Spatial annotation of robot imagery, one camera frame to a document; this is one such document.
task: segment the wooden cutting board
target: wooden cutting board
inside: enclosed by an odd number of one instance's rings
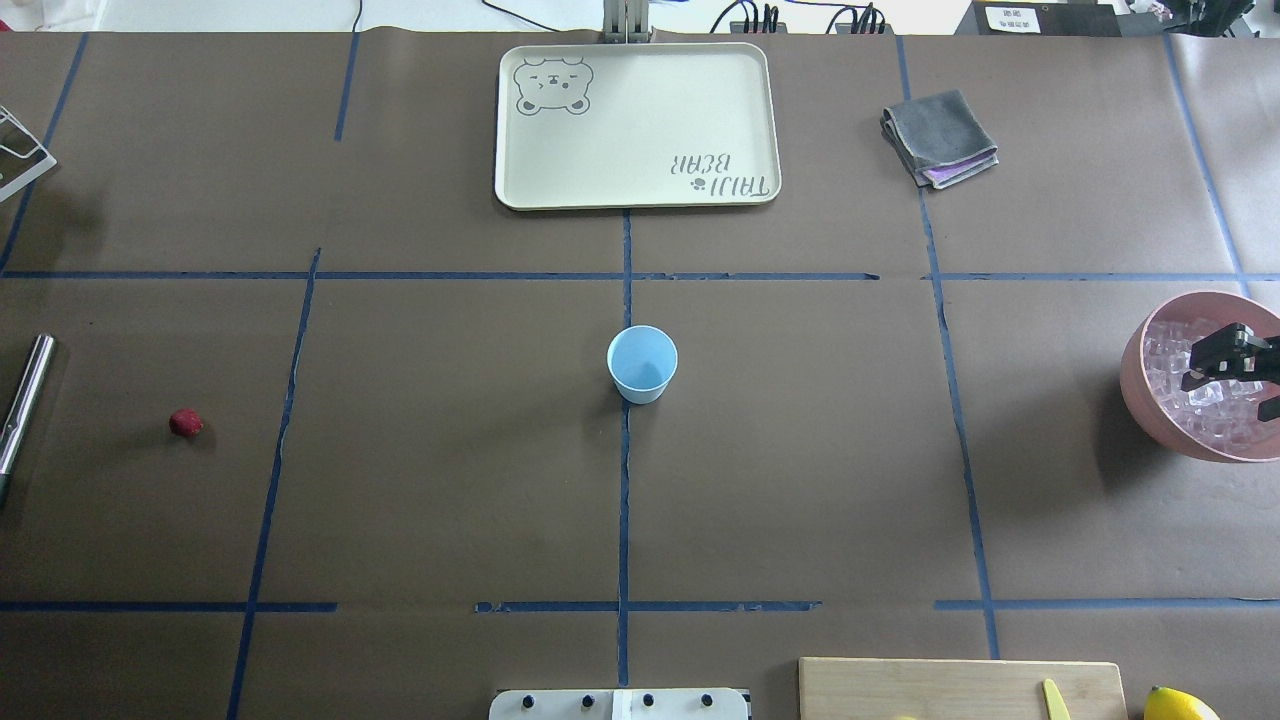
[[[801,720],[1047,720],[1051,678],[1071,720],[1126,720],[1111,662],[800,659]]]

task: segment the white tray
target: white tray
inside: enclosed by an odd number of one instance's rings
[[[782,170],[764,53],[746,42],[513,47],[494,192],[517,210],[759,205]]]

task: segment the blue cup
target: blue cup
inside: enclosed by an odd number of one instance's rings
[[[676,374],[676,343],[650,325],[632,325],[618,333],[604,355],[618,392],[634,405],[658,400]]]

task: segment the pink bowl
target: pink bowl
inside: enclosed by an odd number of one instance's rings
[[[1120,360],[1120,392],[1129,406],[1133,419],[1138,420],[1147,434],[1160,445],[1199,460],[1215,462],[1270,462],[1280,460],[1280,436],[1265,439],[1242,455],[1229,455],[1202,443],[1178,425],[1165,409],[1156,402],[1156,396],[1147,383],[1143,372],[1146,343],[1151,323],[1175,322],[1193,323],[1199,318],[1212,320],[1220,327],[1229,323],[1244,323],[1260,337],[1280,334],[1280,318],[1275,313],[1252,300],[1226,292],[1198,291],[1179,295],[1166,300],[1164,305],[1143,320],[1142,325],[1129,338]],[[1280,386],[1266,383],[1267,397],[1280,395]]]

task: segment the yellow fruit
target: yellow fruit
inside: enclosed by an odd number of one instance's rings
[[[1147,696],[1142,720],[1221,720],[1217,712],[1196,696],[1156,685]]]

